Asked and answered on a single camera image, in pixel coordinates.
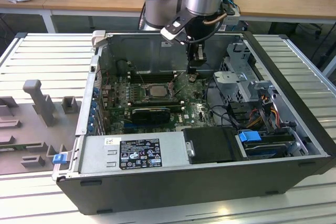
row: copper pipe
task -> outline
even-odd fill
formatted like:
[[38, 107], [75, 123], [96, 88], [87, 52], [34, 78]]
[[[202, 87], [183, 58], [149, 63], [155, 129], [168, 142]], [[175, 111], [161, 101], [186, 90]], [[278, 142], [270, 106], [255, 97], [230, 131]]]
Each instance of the copper pipe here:
[[219, 21], [221, 21], [222, 19], [224, 19], [226, 16], [227, 16], [227, 13], [224, 13], [224, 14], [218, 16], [217, 18], [215, 18], [214, 20], [211, 20], [211, 21], [204, 20], [204, 21], [203, 21], [203, 24], [206, 25], [206, 26], [214, 25], [214, 24], [216, 24], [217, 22], [219, 22]]

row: table leg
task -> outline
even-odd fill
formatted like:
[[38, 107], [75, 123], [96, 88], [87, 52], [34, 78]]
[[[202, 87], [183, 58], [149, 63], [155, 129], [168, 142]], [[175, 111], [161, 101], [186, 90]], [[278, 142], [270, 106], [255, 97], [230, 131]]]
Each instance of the table leg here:
[[57, 30], [57, 27], [56, 27], [56, 24], [54, 23], [54, 21], [52, 20], [52, 15], [51, 13], [43, 13], [41, 14], [42, 15], [42, 18], [44, 20], [44, 24], [46, 25], [46, 28], [47, 28], [47, 31], [48, 33], [51, 33], [51, 34], [55, 34], [55, 33], [58, 33], [58, 30]]

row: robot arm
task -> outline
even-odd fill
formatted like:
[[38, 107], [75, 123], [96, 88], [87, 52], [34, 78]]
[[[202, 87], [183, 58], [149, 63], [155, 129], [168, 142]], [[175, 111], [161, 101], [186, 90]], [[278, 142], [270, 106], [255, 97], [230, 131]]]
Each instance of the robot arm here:
[[146, 0], [145, 6], [145, 30], [161, 30], [166, 40], [187, 44], [189, 67], [205, 63], [204, 41], [226, 17], [222, 0]]

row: desk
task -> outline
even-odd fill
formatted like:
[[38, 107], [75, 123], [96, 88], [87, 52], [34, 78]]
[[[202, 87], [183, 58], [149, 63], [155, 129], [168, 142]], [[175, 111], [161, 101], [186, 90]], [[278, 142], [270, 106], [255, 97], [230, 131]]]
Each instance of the desk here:
[[326, 23], [336, 20], [336, 0], [234, 0], [242, 20]]
[[[138, 17], [144, 0], [0, 0], [0, 13], [42, 15], [49, 33], [57, 32], [52, 15]], [[235, 0], [241, 20], [323, 23], [336, 20], [336, 0]]]

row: label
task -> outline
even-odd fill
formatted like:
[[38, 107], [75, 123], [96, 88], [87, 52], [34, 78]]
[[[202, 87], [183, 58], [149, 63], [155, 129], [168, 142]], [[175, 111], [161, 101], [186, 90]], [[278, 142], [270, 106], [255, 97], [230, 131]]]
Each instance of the label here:
[[225, 29], [226, 29], [226, 25], [222, 25], [222, 26], [218, 29], [218, 31], [225, 31]]
[[119, 144], [120, 141], [121, 137], [106, 137], [104, 139], [104, 145]]
[[158, 138], [120, 141], [120, 169], [141, 169], [161, 166], [162, 158]]
[[170, 44], [169, 42], [167, 42], [167, 41], [163, 41], [163, 42], [161, 42], [161, 47], [171, 47], [172, 46], [172, 44]]
[[12, 152], [12, 151], [15, 151], [14, 148], [2, 148], [0, 149], [0, 152]]

